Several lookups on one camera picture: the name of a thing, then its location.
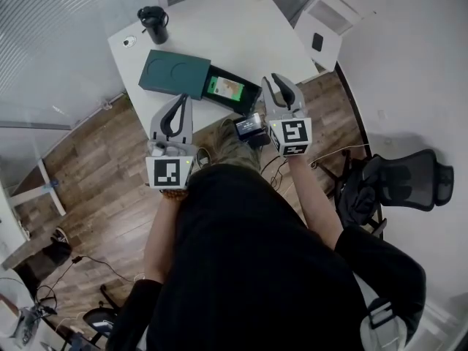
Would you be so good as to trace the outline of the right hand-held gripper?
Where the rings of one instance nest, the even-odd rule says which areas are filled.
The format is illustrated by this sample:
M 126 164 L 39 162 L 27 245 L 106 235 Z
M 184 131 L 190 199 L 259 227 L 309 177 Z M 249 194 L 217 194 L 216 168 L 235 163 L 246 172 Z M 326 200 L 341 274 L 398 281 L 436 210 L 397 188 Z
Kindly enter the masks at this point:
M 279 87 L 282 100 L 278 101 L 271 83 L 264 76 L 261 80 L 265 111 L 269 116 L 278 115 L 268 120 L 268 134 L 283 157 L 300 156 L 312 146 L 312 120 L 301 110 L 304 96 L 299 87 L 290 79 L 278 73 L 272 73 L 274 83 Z

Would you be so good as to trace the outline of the dark green box sleeve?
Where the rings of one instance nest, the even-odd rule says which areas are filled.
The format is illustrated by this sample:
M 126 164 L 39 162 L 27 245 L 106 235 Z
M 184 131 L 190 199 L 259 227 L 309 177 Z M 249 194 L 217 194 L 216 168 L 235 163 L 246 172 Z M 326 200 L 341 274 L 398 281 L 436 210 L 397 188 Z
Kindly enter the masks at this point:
M 244 84 L 241 101 L 209 94 L 208 84 L 213 76 Z M 209 59 L 162 50 L 149 52 L 138 85 L 146 91 L 174 96 L 188 94 L 195 100 L 207 99 L 242 116 L 254 110 L 261 94 L 258 85 L 212 65 Z

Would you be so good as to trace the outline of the green and white packet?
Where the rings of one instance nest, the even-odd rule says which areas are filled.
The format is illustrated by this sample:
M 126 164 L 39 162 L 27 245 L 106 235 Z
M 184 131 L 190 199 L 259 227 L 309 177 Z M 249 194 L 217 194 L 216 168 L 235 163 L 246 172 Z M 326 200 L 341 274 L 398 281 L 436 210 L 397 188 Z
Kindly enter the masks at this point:
M 241 101 L 244 84 L 223 77 L 213 76 L 208 84 L 207 92 L 236 102 Z

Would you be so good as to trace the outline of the person's right forearm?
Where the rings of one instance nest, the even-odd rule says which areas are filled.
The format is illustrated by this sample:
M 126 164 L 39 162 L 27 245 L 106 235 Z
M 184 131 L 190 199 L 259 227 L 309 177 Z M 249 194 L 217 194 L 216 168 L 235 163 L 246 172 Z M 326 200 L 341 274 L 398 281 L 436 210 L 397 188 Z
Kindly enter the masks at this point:
M 335 208 L 302 155 L 289 156 L 287 162 L 307 227 L 334 250 L 343 231 Z

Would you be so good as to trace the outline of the person's left forearm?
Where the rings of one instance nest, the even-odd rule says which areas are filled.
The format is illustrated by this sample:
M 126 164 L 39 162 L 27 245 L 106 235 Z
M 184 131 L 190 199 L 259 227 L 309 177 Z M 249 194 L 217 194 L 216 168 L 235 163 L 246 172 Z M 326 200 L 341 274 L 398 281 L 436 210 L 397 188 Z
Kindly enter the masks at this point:
M 145 279 L 163 284 L 173 261 L 176 219 L 181 201 L 163 197 L 156 212 L 144 249 Z

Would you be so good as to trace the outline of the grey shoulder bag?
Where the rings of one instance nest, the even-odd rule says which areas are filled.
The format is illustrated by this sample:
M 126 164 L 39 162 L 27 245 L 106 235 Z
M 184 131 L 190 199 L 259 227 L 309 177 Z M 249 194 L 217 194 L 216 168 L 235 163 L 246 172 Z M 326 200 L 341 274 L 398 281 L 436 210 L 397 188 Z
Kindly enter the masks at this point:
M 364 351 L 403 351 L 407 327 L 388 299 L 376 298 L 368 306 L 360 326 Z

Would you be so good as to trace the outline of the person's shoe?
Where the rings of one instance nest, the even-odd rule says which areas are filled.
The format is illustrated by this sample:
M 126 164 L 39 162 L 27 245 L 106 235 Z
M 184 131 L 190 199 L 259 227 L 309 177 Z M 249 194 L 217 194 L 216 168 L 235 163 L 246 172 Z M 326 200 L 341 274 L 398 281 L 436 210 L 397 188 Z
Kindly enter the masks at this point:
M 204 147 L 198 148 L 195 161 L 200 169 L 209 167 L 211 165 L 211 155 L 209 151 Z

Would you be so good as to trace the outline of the small black display device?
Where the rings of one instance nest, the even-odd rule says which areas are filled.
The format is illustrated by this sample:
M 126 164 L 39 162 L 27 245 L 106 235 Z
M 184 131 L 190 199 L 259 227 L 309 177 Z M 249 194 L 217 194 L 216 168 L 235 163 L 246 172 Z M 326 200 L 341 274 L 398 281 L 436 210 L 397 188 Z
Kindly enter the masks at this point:
M 238 138 L 253 149 L 267 146 L 271 142 L 259 113 L 238 118 L 234 120 L 234 125 Z

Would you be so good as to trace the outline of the black tumbler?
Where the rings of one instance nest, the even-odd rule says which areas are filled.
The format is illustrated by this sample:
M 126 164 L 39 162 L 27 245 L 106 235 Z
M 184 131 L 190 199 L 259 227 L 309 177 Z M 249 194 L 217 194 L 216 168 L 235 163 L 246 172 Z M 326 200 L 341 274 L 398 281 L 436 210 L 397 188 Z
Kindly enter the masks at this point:
M 144 7 L 138 10 L 137 17 L 156 45 L 162 45 L 168 40 L 167 25 L 169 16 L 159 6 Z

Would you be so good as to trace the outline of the black jacket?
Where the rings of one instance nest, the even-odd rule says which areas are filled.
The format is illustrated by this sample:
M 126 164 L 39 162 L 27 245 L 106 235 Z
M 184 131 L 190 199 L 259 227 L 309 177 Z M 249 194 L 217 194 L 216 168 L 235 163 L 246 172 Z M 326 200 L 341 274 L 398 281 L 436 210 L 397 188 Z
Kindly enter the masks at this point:
M 377 156 L 352 159 L 343 172 L 335 197 L 343 228 L 364 226 L 376 212 L 380 204 L 377 182 L 381 161 Z

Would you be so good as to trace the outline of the white desk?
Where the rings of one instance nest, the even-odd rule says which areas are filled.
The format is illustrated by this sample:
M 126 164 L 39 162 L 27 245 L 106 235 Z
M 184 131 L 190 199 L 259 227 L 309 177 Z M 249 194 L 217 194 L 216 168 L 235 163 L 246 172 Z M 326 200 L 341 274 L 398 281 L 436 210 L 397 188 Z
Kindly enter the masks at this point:
M 55 190 L 59 184 L 58 181 L 50 179 L 42 159 L 37 162 L 37 167 L 39 168 L 39 171 L 44 180 L 44 184 L 42 186 L 38 186 L 18 195 L 9 196 L 4 191 L 4 188 L 0 182 L 0 231 L 16 229 L 24 241 L 29 240 L 29 233 L 25 231 L 20 221 L 16 218 L 14 212 L 14 208 L 16 206 L 27 203 L 28 201 L 43 195 L 50 195 L 59 214 L 61 216 L 66 214 L 66 211 Z

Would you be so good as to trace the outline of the black mesh office chair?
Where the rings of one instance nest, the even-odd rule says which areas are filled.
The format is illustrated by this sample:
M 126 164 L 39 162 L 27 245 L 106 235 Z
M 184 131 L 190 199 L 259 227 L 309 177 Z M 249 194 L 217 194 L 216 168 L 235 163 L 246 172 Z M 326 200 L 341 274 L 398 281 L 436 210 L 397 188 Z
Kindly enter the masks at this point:
M 353 159 L 350 150 L 344 149 L 341 153 L 344 156 L 341 175 L 335 175 L 320 162 L 311 163 L 312 168 L 320 168 L 334 182 L 334 188 L 328 193 L 328 198 L 333 199 L 335 207 L 337 187 L 341 183 L 343 172 L 349 168 Z M 400 159 L 385 159 L 377 154 L 372 157 L 375 156 L 382 160 L 377 182 L 380 204 L 373 217 L 365 224 L 371 227 L 371 234 L 381 238 L 387 225 L 387 219 L 382 216 L 382 206 L 429 212 L 435 206 L 444 206 L 451 200 L 454 169 L 439 163 L 433 150 L 424 149 Z

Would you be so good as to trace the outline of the wide window blind panel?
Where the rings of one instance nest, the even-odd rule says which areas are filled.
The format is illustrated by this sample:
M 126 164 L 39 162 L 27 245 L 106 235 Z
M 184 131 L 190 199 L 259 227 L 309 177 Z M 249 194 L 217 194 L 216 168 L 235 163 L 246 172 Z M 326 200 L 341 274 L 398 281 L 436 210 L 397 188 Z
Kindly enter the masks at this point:
M 118 0 L 0 0 L 0 120 L 71 127 L 122 88 Z

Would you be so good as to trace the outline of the black bag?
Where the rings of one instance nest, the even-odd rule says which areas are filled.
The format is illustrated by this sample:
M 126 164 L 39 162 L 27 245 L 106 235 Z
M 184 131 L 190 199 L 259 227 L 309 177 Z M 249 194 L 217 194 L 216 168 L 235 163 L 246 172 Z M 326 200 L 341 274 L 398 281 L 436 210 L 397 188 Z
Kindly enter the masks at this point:
M 72 247 L 64 231 L 56 228 L 50 240 L 49 245 L 14 267 L 14 271 L 24 282 L 42 282 L 69 259 Z

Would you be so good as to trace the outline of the black swivel chair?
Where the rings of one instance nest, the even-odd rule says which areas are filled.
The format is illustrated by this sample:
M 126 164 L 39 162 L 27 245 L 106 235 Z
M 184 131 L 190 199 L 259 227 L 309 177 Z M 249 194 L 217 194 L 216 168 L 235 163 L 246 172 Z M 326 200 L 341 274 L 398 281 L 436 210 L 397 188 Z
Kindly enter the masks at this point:
M 91 309 L 83 315 L 83 321 L 96 332 L 90 341 L 93 345 L 97 345 L 97 342 L 103 336 L 106 339 L 109 338 L 114 322 L 116 321 L 121 309 L 121 307 L 108 295 L 107 287 L 104 284 L 100 286 L 99 291 L 110 307 L 106 307 L 105 303 L 100 301 L 97 308 Z

